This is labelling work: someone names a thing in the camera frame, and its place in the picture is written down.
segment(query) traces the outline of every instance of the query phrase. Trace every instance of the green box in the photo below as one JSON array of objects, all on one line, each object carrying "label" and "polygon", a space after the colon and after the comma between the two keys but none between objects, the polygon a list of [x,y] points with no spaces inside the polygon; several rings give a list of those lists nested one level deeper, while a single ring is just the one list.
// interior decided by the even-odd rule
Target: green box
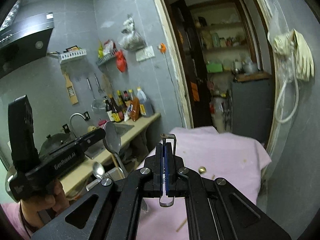
[{"label": "green box", "polygon": [[208,73],[217,73],[222,72],[222,64],[221,63],[209,63],[207,64],[207,72]]}]

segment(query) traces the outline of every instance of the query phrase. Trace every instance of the doorway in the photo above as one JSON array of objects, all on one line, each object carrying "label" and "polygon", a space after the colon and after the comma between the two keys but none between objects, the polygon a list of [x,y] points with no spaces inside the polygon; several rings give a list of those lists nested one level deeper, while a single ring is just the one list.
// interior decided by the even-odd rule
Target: doorway
[{"label": "doorway", "polygon": [[262,62],[243,1],[164,1],[183,63],[194,127],[213,125],[218,132],[266,144],[274,78],[270,64]]}]

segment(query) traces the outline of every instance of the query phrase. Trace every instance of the wooden grater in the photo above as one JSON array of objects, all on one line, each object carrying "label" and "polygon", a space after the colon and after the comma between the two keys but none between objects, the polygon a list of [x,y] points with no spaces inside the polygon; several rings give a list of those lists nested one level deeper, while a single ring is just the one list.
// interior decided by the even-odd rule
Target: wooden grater
[{"label": "wooden grater", "polygon": [[73,87],[73,83],[71,82],[69,75],[66,72],[63,73],[63,76],[66,79],[66,88],[67,88],[67,92],[68,92],[71,104],[74,105],[78,103],[78,98],[77,98],[75,89]]}]

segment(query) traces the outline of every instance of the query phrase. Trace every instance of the sink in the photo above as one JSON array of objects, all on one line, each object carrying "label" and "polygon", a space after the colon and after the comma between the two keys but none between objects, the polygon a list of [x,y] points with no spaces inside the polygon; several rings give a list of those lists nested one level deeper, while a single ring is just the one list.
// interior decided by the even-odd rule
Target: sink
[{"label": "sink", "polygon": [[[116,133],[120,136],[123,136],[126,132],[128,132],[130,129],[134,127],[134,125],[129,124],[121,124],[121,123],[115,123],[116,127]],[[93,159],[95,156],[100,154],[102,151],[104,151],[106,148],[103,145],[102,140],[95,143],[94,145],[90,146],[88,150],[85,152],[85,154]]]},{"label": "sink", "polygon": [[131,130],[134,127],[134,125],[115,123],[115,127],[116,133],[120,136],[123,136],[126,132]]}]

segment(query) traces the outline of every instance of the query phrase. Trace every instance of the wrist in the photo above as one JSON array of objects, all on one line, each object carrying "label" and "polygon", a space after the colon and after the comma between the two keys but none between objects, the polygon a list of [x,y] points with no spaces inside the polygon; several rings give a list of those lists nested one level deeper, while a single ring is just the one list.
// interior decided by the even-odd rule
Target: wrist
[{"label": "wrist", "polygon": [[21,204],[22,215],[29,225],[37,229],[40,229],[41,227],[44,226],[44,223],[42,222],[36,210],[33,210],[31,207],[29,207],[28,204],[25,203],[23,200],[20,201],[20,204]]}]

